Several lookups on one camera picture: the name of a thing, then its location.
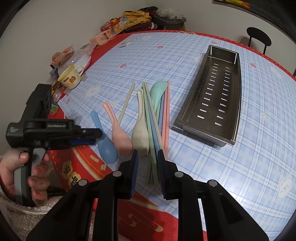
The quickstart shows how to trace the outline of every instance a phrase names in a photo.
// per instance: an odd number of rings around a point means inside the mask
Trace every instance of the white plastic spoon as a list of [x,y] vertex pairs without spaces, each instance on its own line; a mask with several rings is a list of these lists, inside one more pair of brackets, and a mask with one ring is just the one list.
[[131,135],[131,143],[134,150],[138,150],[139,156],[145,156],[149,151],[149,136],[145,122],[145,106],[144,106],[144,95],[143,90],[138,90],[138,101],[139,101],[139,116],[138,120],[133,128]]

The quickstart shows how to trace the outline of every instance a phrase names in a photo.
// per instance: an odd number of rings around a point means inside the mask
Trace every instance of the plastic spoon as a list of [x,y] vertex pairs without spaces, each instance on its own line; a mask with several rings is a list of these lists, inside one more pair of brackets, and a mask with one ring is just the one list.
[[161,97],[167,87],[168,87],[168,83],[166,81],[158,81],[152,86],[150,90],[150,96],[151,96],[152,105],[155,113],[157,111],[157,107],[160,103]]
[[103,132],[103,136],[98,139],[98,150],[103,159],[107,164],[113,164],[117,161],[118,153],[117,150],[110,140],[110,138],[104,133],[103,127],[101,125],[98,113],[95,111],[91,112],[91,117],[94,121],[96,128],[99,128]]
[[133,133],[131,135],[131,143],[133,148],[138,150],[139,156],[145,156],[149,151],[149,136],[145,122],[145,105],[143,90],[138,90],[138,101],[139,101],[139,116],[138,120],[133,128]]
[[116,149],[123,156],[129,155],[133,149],[130,138],[124,132],[124,130],[120,127],[117,121],[116,115],[112,109],[112,106],[109,104],[109,102],[104,102],[103,106],[107,111],[112,122],[112,141]]

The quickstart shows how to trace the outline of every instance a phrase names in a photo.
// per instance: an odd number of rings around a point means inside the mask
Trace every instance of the snack package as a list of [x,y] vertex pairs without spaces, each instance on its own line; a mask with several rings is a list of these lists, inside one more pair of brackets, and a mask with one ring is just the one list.
[[59,68],[61,65],[63,65],[68,59],[70,59],[74,54],[74,48],[73,45],[66,48],[59,54],[57,57],[55,57],[52,60],[52,63],[50,65],[54,66],[55,68]]
[[107,43],[111,38],[113,38],[115,35],[119,34],[123,30],[124,24],[125,22],[120,19],[120,22],[114,25],[112,28],[105,30],[91,38],[91,44],[94,46],[101,46]]
[[50,114],[53,115],[53,116],[55,116],[56,113],[57,113],[57,111],[58,111],[58,109],[59,109],[58,104],[52,102],[52,107],[50,109]]
[[102,27],[101,31],[105,31],[107,29],[112,28],[114,25],[120,22],[120,18],[111,18],[108,22],[106,22]]

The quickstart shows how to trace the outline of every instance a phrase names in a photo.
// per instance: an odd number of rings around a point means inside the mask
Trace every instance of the metal screw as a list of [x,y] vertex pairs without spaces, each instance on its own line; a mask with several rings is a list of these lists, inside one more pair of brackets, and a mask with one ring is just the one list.
[[182,177],[184,174],[183,172],[175,172],[176,177]]
[[218,185],[218,183],[215,180],[210,180],[209,185],[212,186],[212,187],[215,187],[215,186]]
[[115,171],[115,172],[113,172],[113,176],[114,177],[120,177],[121,176],[121,171]]
[[80,186],[85,186],[85,185],[87,184],[87,180],[85,180],[85,179],[81,179],[81,180],[78,182],[78,184],[79,184]]

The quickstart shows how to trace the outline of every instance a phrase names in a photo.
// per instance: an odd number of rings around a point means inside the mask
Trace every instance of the chopstick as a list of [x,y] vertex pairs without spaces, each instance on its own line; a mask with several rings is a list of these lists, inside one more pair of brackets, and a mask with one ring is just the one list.
[[163,105],[163,124],[161,127],[161,139],[163,143],[165,143],[165,124],[166,124],[166,107],[167,107],[167,93],[168,88],[165,90],[165,98],[164,98],[164,105]]
[[[151,106],[148,105],[149,117],[150,117],[150,119],[153,119],[151,110],[152,110]],[[153,155],[152,174],[153,174],[154,185],[155,185],[156,188],[158,188],[160,186],[159,179],[158,179],[158,170],[157,170],[157,154],[158,154],[158,151],[160,150],[159,142],[158,142],[157,134],[156,134],[157,128],[158,128],[158,125],[155,126],[154,122],[152,121],[151,122],[151,129],[152,129],[152,137],[153,137],[154,148],[152,150],[150,149],[150,154],[152,155],[153,151],[155,153],[155,155]]]
[[168,80],[167,87],[167,106],[166,106],[166,120],[165,120],[165,142],[164,142],[164,150],[165,157],[168,157],[168,142],[170,136],[170,81]]
[[150,160],[149,166],[147,167],[147,171],[145,172],[145,183],[150,183],[151,173],[152,173],[152,163],[156,163],[156,156],[155,156],[155,147],[153,142],[153,134],[152,134],[152,127],[151,127],[151,121],[149,116],[149,110],[148,110],[148,98],[146,94],[146,88],[144,83],[142,83],[143,86],[143,96],[144,96],[144,105],[145,105],[145,117],[146,117],[146,124],[147,124],[147,130],[148,130],[148,137],[149,137],[149,146],[150,146]]
[[[148,90],[147,83],[144,83],[144,85],[145,85],[145,88],[146,88],[146,91],[147,91]],[[149,103],[151,113],[152,113],[153,124],[154,124],[154,127],[156,127],[156,126],[158,126],[158,122],[156,120],[156,115],[155,115],[154,109],[152,108],[153,104],[152,104],[152,100],[151,100],[151,96],[150,96],[149,91],[147,92],[147,97],[148,97],[148,103]],[[162,142],[162,139],[161,139],[161,134],[160,134],[159,128],[155,128],[155,129],[156,129],[157,140],[158,140],[158,143],[159,143],[159,148],[163,149],[164,146],[163,146],[163,142]]]
[[129,99],[131,98],[131,94],[132,94],[132,92],[133,92],[135,86],[136,86],[135,83],[132,83],[132,84],[131,84],[131,88],[130,88],[130,90],[129,90],[129,92],[128,92],[128,95],[127,95],[127,97],[126,97],[126,100],[125,100],[125,102],[124,102],[124,104],[123,104],[122,111],[121,111],[121,113],[120,113],[120,116],[118,117],[118,123],[119,123],[119,125],[121,124],[121,121],[122,121],[123,115],[124,115],[124,113],[125,113],[125,111],[126,111],[126,108],[127,108],[127,106],[128,106],[128,102],[129,102]]
[[162,129],[162,124],[163,124],[164,97],[165,97],[165,93],[163,93],[161,100],[160,100],[159,119],[158,119],[158,128],[159,128],[160,132]]

